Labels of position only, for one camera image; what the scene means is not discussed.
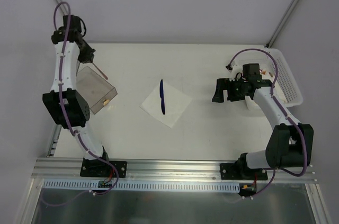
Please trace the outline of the white paper napkin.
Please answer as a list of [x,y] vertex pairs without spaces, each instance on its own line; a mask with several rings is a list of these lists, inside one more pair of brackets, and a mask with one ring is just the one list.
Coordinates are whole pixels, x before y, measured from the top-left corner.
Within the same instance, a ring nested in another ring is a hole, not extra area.
[[172,128],[189,106],[192,98],[165,81],[163,84],[166,114],[163,115],[160,108],[159,84],[141,103],[140,108],[157,121]]

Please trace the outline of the copper spoon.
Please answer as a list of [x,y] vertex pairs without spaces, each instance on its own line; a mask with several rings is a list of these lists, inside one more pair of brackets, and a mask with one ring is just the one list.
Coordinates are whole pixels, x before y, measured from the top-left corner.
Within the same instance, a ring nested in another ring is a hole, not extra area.
[[96,68],[96,70],[101,74],[101,76],[105,79],[108,80],[107,75],[93,62],[93,66]]

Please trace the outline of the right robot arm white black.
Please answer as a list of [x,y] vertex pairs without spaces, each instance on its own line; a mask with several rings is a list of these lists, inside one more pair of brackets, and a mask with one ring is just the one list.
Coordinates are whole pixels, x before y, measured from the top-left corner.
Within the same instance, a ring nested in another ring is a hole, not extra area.
[[301,123],[283,105],[272,90],[272,82],[267,79],[231,80],[220,78],[216,81],[216,91],[212,98],[215,103],[223,103],[224,91],[227,100],[236,102],[250,97],[263,111],[270,123],[272,134],[264,150],[246,153],[245,161],[237,166],[237,173],[249,179],[256,169],[281,169],[290,172],[292,167],[301,167],[301,176],[310,164],[314,130],[311,125]]

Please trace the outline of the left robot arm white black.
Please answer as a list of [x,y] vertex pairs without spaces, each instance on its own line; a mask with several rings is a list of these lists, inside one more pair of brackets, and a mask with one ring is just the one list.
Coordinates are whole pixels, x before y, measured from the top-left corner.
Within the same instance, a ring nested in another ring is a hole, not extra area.
[[107,152],[90,129],[90,107],[77,90],[76,76],[79,63],[91,62],[94,49],[84,41],[76,29],[56,30],[52,37],[55,45],[55,75],[50,92],[42,95],[42,101],[55,124],[68,130],[84,153],[84,159],[92,165],[98,176],[108,175],[111,169]]

